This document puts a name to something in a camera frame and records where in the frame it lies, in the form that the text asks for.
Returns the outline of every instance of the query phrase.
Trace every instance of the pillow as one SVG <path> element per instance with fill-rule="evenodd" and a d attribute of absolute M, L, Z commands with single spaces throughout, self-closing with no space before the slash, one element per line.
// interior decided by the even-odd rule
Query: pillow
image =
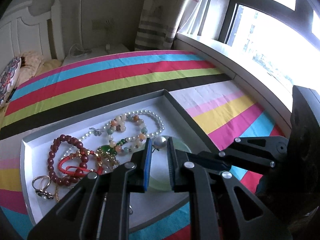
<path fill-rule="evenodd" d="M 38 75 L 41 75 L 43 73 L 46 73 L 50 70 L 56 69 L 58 67 L 61 67 L 62 62 L 57 59 L 51 59 L 46 61 L 41 67 L 38 68 L 35 77 Z"/>
<path fill-rule="evenodd" d="M 44 57 L 36 51 L 24 52 L 20 56 L 23 57 L 24 60 L 21 64 L 20 75 L 15 86 L 16 88 L 35 76 L 36 71 L 39 66 L 41 66 L 44 59 Z"/>
<path fill-rule="evenodd" d="M 21 57 L 13 58 L 0 76 L 0 109 L 4 107 L 7 98 L 17 83 L 21 66 Z"/>

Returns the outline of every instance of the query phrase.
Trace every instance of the blue stripe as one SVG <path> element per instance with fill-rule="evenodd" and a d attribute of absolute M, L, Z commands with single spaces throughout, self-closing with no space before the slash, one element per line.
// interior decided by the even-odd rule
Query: blue stripe
<path fill-rule="evenodd" d="M 129 65 L 155 63 L 160 61 L 189 61 L 189 60 L 203 60 L 203 59 L 193 54 L 186 54 L 186 55 L 163 54 L 163 55 L 151 55 L 151 56 L 126 57 L 126 58 L 118 58 L 118 59 L 111 59 L 111 60 L 106 60 L 102 62 L 96 62 L 96 63 L 72 68 L 66 71 L 62 71 L 60 73 L 53 74 L 49 77 L 45 77 L 31 84 L 28 84 L 25 87 L 16 90 L 11 98 L 11 101 L 16 100 L 40 88 L 43 88 L 43 87 L 46 87 L 70 78 L 96 72 L 96 71 L 129 66 Z"/>
<path fill-rule="evenodd" d="M 189 203 L 158 222 L 129 235 L 129 240 L 161 240 L 190 224 Z"/>
<path fill-rule="evenodd" d="M 1 207 L 1 209 L 19 235 L 21 235 L 23 239 L 27 239 L 28 233 L 33 228 L 29 216 L 4 207 Z"/>
<path fill-rule="evenodd" d="M 269 136 L 275 125 L 272 117 L 264 111 L 250 126 L 244 131 L 240 137 L 260 137 Z M 232 166 L 230 172 L 238 179 L 241 180 L 246 174 L 247 170 Z"/>

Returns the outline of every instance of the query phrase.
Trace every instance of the jewelry tray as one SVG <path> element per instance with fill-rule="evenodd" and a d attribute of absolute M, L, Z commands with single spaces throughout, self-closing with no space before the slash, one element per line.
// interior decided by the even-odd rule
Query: jewelry tray
<path fill-rule="evenodd" d="M 162 135 L 181 139 L 193 153 L 197 154 L 203 150 L 214 151 L 216 149 L 210 138 L 166 90 L 130 98 L 51 124 L 24 137 L 21 142 L 20 176 L 22 192 L 33 225 L 38 223 L 56 204 L 55 200 L 44 200 L 37 196 L 31 185 L 33 178 L 48 174 L 47 158 L 53 139 L 61 134 L 80 138 L 84 133 L 88 132 L 90 127 L 101 128 L 107 121 L 119 114 L 140 109 L 151 110 L 157 113 L 165 125 Z M 142 118 L 148 127 L 149 133 L 156 130 L 154 120 L 148 117 L 145 118 L 144 116 Z M 113 134 L 115 141 L 137 134 L 136 128 L 134 131 L 132 130 L 135 127 L 134 124 L 127 125 L 126 123 L 126 126 L 125 132 L 115 132 Z M 107 144 L 106 134 L 104 132 L 101 136 L 91 135 L 83 142 L 84 147 L 95 151 L 99 146 Z M 68 143 L 61 143 L 54 159 L 55 170 L 57 170 L 61 153 L 68 147 Z M 117 159 L 120 163 L 125 163 L 130 160 L 131 155 L 117 156 Z M 95 160 L 93 157 L 90 160 L 92 168 L 89 165 L 90 162 L 88 163 L 88 168 L 93 169 L 95 168 Z M 169 174 L 168 170 L 165 170 L 164 167 L 168 167 L 167 159 L 164 156 L 158 156 L 157 151 L 155 151 L 151 161 L 151 172 L 160 169 L 161 172 Z M 55 184 L 51 183 L 47 190 L 54 193 Z M 65 188 L 61 194 L 66 194 L 68 190 L 68 188 Z M 187 193 L 157 191 L 152 188 L 149 188 L 144 194 L 131 193 L 130 205 L 132 206 L 133 214 L 129 217 L 129 231 L 134 232 L 149 226 L 168 216 L 187 202 Z"/>

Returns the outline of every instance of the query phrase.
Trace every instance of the pink stripe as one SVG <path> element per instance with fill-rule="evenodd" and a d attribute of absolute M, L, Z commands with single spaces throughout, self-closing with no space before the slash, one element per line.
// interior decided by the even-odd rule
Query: pink stripe
<path fill-rule="evenodd" d="M 223 150 L 233 142 L 235 137 L 243 134 L 262 112 L 263 108 L 256 103 L 231 119 L 225 125 L 209 133 L 208 136 L 219 150 Z"/>
<path fill-rule="evenodd" d="M 201 105 L 191 107 L 191 108 L 187 109 L 186 111 L 188 112 L 188 114 L 191 115 L 191 117 L 195 117 L 199 114 L 203 114 L 205 112 L 208 112 L 218 106 L 222 106 L 225 103 L 230 102 L 231 100 L 237 99 L 243 95 L 244 95 L 244 93 L 241 90 L 239 90 L 239 91 L 234 92 L 232 94 L 222 96 L 220 98 L 216 98 L 214 100 L 203 103 Z"/>
<path fill-rule="evenodd" d="M 46 73 L 43 73 L 39 76 L 36 76 L 34 78 L 31 78 L 30 80 L 24 82 L 21 84 L 18 89 L 21 89 L 25 87 L 26 85 L 38 81 L 42 78 L 51 76 L 53 74 L 60 73 L 62 71 L 66 71 L 72 68 L 92 64 L 92 63 L 97 63 L 97 62 L 102 62 L 106 60 L 111 60 L 111 59 L 119 59 L 119 58 L 125 58 L 125 57 L 137 57 L 137 56 L 150 56 L 150 55 L 163 55 L 163 54 L 194 54 L 194 52 L 191 51 L 183 51 L 183 50 L 147 50 L 147 51 L 133 51 L 133 52 L 124 52 L 124 53 L 118 53 L 118 54 L 112 54 L 112 55 L 106 55 L 106 56 L 101 56 L 101 57 L 95 57 L 95 58 L 89 58 L 85 59 L 82 61 L 78 61 L 75 63 L 71 63 L 69 65 L 65 65 L 63 67 L 59 67 L 56 69 L 53 69 L 51 71 L 48 71 Z"/>
<path fill-rule="evenodd" d="M 0 206 L 28 215 L 22 192 L 0 189 Z"/>
<path fill-rule="evenodd" d="M 0 161 L 0 170 L 19 169 L 19 168 L 20 168 L 20 157 Z"/>

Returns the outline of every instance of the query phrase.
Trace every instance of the striped bedsheet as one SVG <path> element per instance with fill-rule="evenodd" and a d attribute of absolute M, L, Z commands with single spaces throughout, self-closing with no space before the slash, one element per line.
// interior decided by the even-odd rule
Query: striped bedsheet
<path fill-rule="evenodd" d="M 32 228 L 21 192 L 20 143 L 34 128 L 120 100 L 167 89 L 219 149 L 235 137 L 282 135 L 266 111 L 211 63 L 186 51 L 139 51 L 89 59 L 44 73 L 16 90 L 0 130 L 0 206 L 26 238 Z M 252 192 L 261 175 L 232 167 Z M 189 206 L 132 233 L 189 239 Z"/>

